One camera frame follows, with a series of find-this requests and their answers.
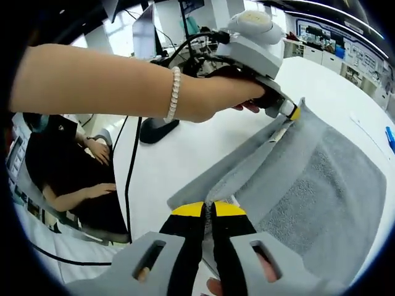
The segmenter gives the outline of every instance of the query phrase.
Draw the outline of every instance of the white desk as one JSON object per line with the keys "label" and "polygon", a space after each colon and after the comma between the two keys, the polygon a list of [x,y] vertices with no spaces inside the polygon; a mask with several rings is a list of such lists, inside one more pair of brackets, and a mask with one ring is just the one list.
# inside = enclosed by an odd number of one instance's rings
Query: white desk
{"label": "white desk", "polygon": [[[395,155],[389,148],[385,126],[395,130],[395,125],[361,89],[309,60],[300,57],[285,59],[276,81],[295,102],[306,97],[307,106],[360,147],[387,178],[383,216],[361,273],[381,249],[394,222]],[[350,119],[352,113],[376,144]],[[136,118],[131,118],[125,125],[114,155],[115,178],[125,219],[122,194],[133,150],[136,121]],[[140,144],[129,187],[133,238],[137,239],[148,231],[158,231],[170,214],[166,204],[169,197],[270,121],[271,118],[263,112],[256,115],[226,110],[205,123],[183,121],[161,142],[152,146]],[[199,284],[204,285],[206,279],[203,277],[208,274],[203,271],[197,277]],[[196,286],[196,293],[204,291],[198,289],[202,287]]]}

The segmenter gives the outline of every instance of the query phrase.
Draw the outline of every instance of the light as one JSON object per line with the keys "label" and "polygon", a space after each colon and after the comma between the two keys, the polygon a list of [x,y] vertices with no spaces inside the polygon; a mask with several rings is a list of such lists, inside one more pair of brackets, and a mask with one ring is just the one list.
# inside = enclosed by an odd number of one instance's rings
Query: light
{"label": "light", "polygon": [[368,29],[370,29],[370,30],[372,30],[373,32],[375,32],[375,33],[376,33],[378,36],[380,36],[382,39],[384,39],[384,36],[383,36],[382,34],[380,34],[379,31],[377,31],[376,29],[374,29],[373,27],[371,27],[370,25],[368,25],[368,24],[365,23],[364,21],[360,20],[359,18],[357,18],[357,17],[355,17],[355,16],[353,16],[353,15],[351,15],[351,14],[348,14],[347,12],[344,12],[344,11],[342,11],[342,10],[340,10],[340,9],[337,9],[337,8],[334,8],[334,7],[331,7],[331,6],[322,4],[322,3],[317,3],[317,2],[312,2],[312,1],[306,1],[306,0],[286,0],[286,1],[303,2],[303,3],[318,5],[318,6],[325,7],[325,8],[327,8],[327,9],[331,9],[331,10],[334,10],[334,11],[336,11],[336,12],[339,12],[340,14],[347,15],[349,18],[352,18],[353,20],[356,20],[356,21],[359,22],[361,25],[364,25],[364,26],[367,27]]}
{"label": "light", "polygon": [[366,41],[367,43],[369,43],[371,46],[373,46],[375,49],[377,49],[378,52],[380,52],[383,56],[385,56],[388,59],[388,55],[385,52],[383,52],[376,44],[374,44],[373,42],[371,42],[367,38],[363,37],[361,34],[355,32],[354,30],[352,30],[352,29],[350,29],[350,28],[348,28],[346,26],[343,26],[343,25],[341,25],[339,23],[332,22],[331,20],[327,20],[326,18],[323,18],[323,17],[317,17],[316,15],[303,14],[302,12],[294,12],[294,11],[289,11],[289,10],[286,10],[284,12],[286,12],[287,14],[296,14],[296,15],[304,15],[306,17],[313,17],[315,19],[319,19],[319,20],[323,20],[323,21],[328,22],[328,23],[332,23],[332,24],[334,24],[334,25],[336,25],[336,26],[338,26],[340,28],[343,28],[343,29],[345,29],[347,31],[350,31],[352,34],[357,35],[360,39],[362,39],[362,40]]}

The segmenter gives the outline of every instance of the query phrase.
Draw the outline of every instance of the folded towel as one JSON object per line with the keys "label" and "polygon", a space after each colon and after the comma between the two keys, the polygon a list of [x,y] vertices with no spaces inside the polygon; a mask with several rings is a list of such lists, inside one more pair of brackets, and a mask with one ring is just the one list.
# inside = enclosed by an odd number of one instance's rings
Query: folded towel
{"label": "folded towel", "polygon": [[[260,148],[288,124],[284,117],[177,192],[168,205],[176,208],[206,200],[209,194],[216,199],[233,193],[257,231],[269,232],[300,254],[316,276],[348,285],[374,241],[386,178],[357,146],[315,116],[304,102],[301,112],[270,153]],[[240,165],[251,162],[252,155],[258,168]],[[204,259],[215,270],[212,241],[207,238]]]}

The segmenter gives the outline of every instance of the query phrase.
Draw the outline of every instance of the pearl bracelet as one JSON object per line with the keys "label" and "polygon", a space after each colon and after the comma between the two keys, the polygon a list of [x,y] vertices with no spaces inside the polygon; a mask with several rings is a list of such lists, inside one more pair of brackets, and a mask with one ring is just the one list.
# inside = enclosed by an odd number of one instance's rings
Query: pearl bracelet
{"label": "pearl bracelet", "polygon": [[173,67],[173,88],[172,97],[170,99],[170,107],[168,108],[167,117],[164,119],[166,123],[170,123],[177,109],[178,92],[180,90],[181,71],[178,67]]}

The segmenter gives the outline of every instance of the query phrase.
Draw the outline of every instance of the gray towel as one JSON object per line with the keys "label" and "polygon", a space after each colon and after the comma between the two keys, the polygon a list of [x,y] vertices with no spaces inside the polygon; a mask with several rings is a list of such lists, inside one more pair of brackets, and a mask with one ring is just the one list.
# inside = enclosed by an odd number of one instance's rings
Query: gray towel
{"label": "gray towel", "polygon": [[[300,254],[316,276],[348,285],[375,238],[386,178],[357,146],[315,116],[304,102],[301,109],[301,118],[267,156],[266,151],[256,152],[287,124],[284,117],[177,192],[168,205],[176,208],[205,200],[226,177],[226,182],[235,184],[234,195],[257,231],[269,232]],[[240,165],[252,155],[261,163],[258,169]],[[247,181],[239,177],[244,174],[251,177]],[[204,258],[215,270],[209,254],[212,246],[204,245]]]}

